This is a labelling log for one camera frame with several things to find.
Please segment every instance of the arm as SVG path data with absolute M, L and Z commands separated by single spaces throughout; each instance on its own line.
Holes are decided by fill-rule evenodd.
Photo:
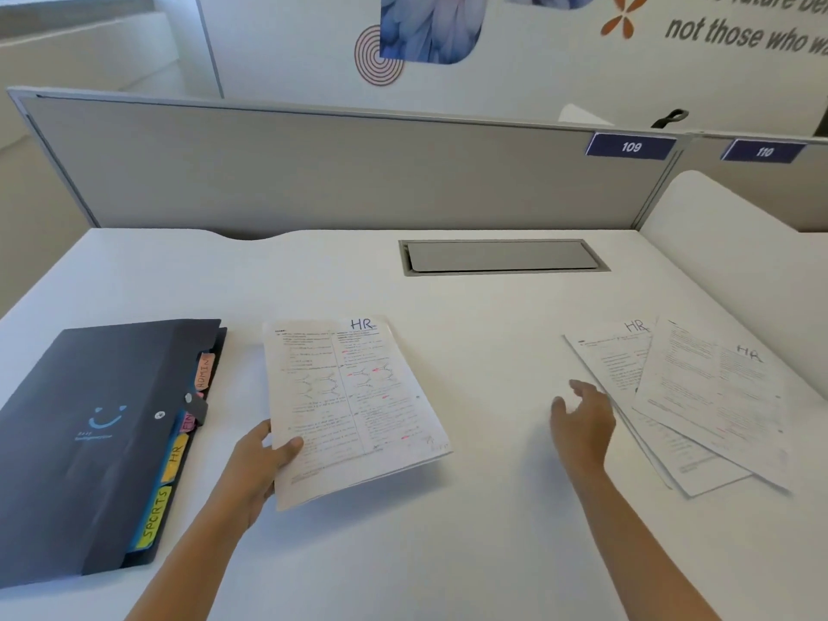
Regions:
M 190 528 L 132 607 L 126 621 L 204 621 L 233 550 L 273 494 L 278 469 L 302 448 L 294 438 L 262 446 L 265 420 L 236 444 L 218 483 Z
M 552 438 L 630 621 L 719 621 L 616 490 L 604 470 L 615 417 L 591 383 L 570 381 L 581 404 L 552 402 Z

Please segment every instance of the chemical structure diagram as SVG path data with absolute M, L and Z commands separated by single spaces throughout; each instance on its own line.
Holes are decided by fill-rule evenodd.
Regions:
M 312 400 L 319 395 L 339 396 L 339 392 L 337 392 L 339 381 L 334 378 L 334 373 L 324 376 L 306 374 L 298 379 L 294 379 L 293 383 L 297 395 L 305 396 Z
M 347 377 L 359 388 L 389 386 L 397 382 L 390 362 L 363 364 L 347 373 Z

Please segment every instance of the forearm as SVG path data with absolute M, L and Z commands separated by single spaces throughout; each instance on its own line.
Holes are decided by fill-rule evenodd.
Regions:
M 719 619 L 606 473 L 573 475 L 573 486 L 630 621 Z
M 126 621 L 204 621 L 245 528 L 238 518 L 203 509 Z

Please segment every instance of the desk surface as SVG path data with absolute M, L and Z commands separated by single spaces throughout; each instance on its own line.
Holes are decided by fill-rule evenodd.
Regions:
M 402 274 L 399 239 L 548 237 L 586 239 L 612 271 Z M 220 317 L 227 344 L 156 562 L 2 590 L 0 618 L 126 615 L 235 440 L 267 417 L 261 322 L 384 314 L 455 452 L 291 511 L 269 502 L 211 618 L 624 619 L 546 417 L 568 378 L 589 376 L 564 329 L 667 312 L 757 344 L 632 231 L 314 231 L 250 242 L 90 230 L 0 320 L 0 402 L 66 327 Z M 623 425 L 610 446 L 610 475 L 723 618 L 823 618 L 828 608 L 828 415 L 798 377 L 787 380 L 793 498 L 751 479 L 686 500 Z

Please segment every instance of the orange flower shape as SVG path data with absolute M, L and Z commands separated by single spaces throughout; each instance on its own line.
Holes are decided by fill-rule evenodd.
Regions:
M 633 36 L 633 32 L 635 31 L 635 29 L 633 28 L 633 22 L 627 19 L 626 14 L 632 13 L 634 10 L 641 8 L 642 6 L 644 6 L 644 2 L 646 1 L 647 0 L 633 0 L 629 6 L 624 8 L 627 3 L 627 0 L 615 0 L 615 5 L 618 7 L 618 10 L 621 11 L 621 15 L 613 17 L 606 24 L 604 24 L 604 26 L 601 28 L 601 36 L 605 37 L 613 30 L 615 30 L 615 27 L 622 19 L 624 20 L 624 28 L 622 30 L 624 32 L 624 38 L 629 39 L 631 36 Z

